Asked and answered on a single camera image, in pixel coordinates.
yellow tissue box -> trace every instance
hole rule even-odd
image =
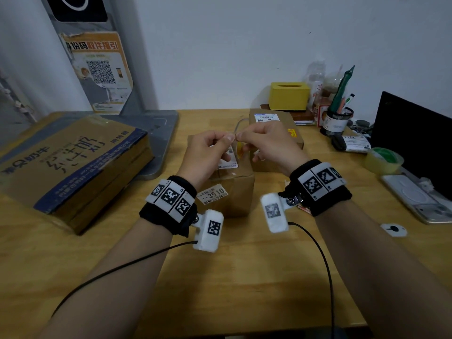
[[[302,82],[273,82],[270,87],[268,105],[272,110],[303,111],[311,89]]]

torn poster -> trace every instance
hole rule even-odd
[[[118,33],[61,33],[60,37],[93,110],[121,113],[133,82]]]

wooden table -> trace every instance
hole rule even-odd
[[[181,111],[178,130],[162,177],[182,161],[187,136],[207,129],[232,131],[242,110]],[[336,152],[315,126],[298,127],[312,158],[329,161],[347,179],[353,200],[378,223],[399,223],[408,237],[395,239],[452,287],[452,226],[426,226],[362,167],[364,156]],[[256,173],[249,217],[226,219],[215,254],[190,246],[168,253],[157,287],[139,322],[135,338],[233,334],[330,324],[330,294],[325,265],[301,230],[271,234],[259,196],[283,190],[287,179]],[[31,210],[0,197],[0,337],[36,333],[54,308],[94,267],[137,219],[158,180],[133,182],[83,236],[65,233]],[[305,226],[325,250],[311,216],[287,212]],[[173,244],[186,241],[175,237]],[[364,319],[345,288],[331,256],[340,326]]]

wristband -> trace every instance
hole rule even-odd
[[[279,193],[283,198],[301,195],[301,203],[317,216],[340,201],[350,200],[352,193],[345,187],[345,179],[330,163],[310,160],[290,174],[290,183]]]
[[[195,197],[196,189],[190,182],[180,176],[170,176],[160,180],[146,197],[140,217],[188,238],[189,226],[198,212]]]

black monitor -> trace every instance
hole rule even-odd
[[[451,133],[451,118],[383,92],[371,145],[400,154],[405,169],[429,178],[435,190],[452,200]]]

